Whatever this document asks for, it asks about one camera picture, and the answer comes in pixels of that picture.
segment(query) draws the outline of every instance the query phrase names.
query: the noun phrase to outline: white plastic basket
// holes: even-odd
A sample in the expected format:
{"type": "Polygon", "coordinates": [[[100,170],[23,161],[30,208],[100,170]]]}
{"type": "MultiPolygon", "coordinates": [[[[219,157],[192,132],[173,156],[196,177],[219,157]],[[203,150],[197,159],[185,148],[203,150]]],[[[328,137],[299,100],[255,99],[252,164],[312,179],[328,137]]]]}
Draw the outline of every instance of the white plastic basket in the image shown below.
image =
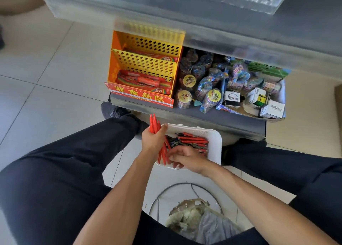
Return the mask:
{"type": "MultiPolygon", "coordinates": [[[[166,135],[175,138],[177,136],[175,134],[176,132],[187,132],[198,137],[206,138],[209,142],[208,159],[221,165],[222,137],[218,131],[212,129],[203,129],[201,127],[187,127],[182,124],[169,124],[169,128],[166,132],[166,135]]],[[[166,166],[162,163],[158,164],[158,162],[156,162],[156,164],[173,169],[172,164],[166,166]]]]}

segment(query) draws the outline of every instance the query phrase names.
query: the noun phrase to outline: black shoe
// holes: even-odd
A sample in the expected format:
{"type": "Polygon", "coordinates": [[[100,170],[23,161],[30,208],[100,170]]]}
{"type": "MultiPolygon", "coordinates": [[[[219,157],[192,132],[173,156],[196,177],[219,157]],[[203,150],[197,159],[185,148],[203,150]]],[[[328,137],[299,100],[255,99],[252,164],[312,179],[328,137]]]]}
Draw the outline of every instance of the black shoe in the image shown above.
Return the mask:
{"type": "Polygon", "coordinates": [[[236,143],[222,147],[221,164],[231,165],[232,160],[236,157],[239,150],[244,149],[246,145],[248,145],[248,147],[250,145],[266,147],[267,142],[265,139],[263,139],[262,141],[253,141],[251,139],[240,138],[236,143]]]}
{"type": "Polygon", "coordinates": [[[2,39],[2,35],[1,35],[1,27],[0,27],[0,49],[5,47],[5,42],[2,39]]]}
{"type": "Polygon", "coordinates": [[[135,134],[135,138],[137,138],[137,139],[141,139],[141,135],[142,135],[143,131],[149,126],[146,122],[141,121],[140,119],[135,117],[133,114],[131,114],[131,112],[128,111],[127,109],[115,106],[115,105],[111,104],[110,102],[102,103],[101,104],[101,111],[102,111],[102,115],[105,119],[120,118],[120,117],[125,116],[125,115],[128,115],[128,116],[132,117],[133,119],[135,119],[139,124],[138,131],[135,134]]]}

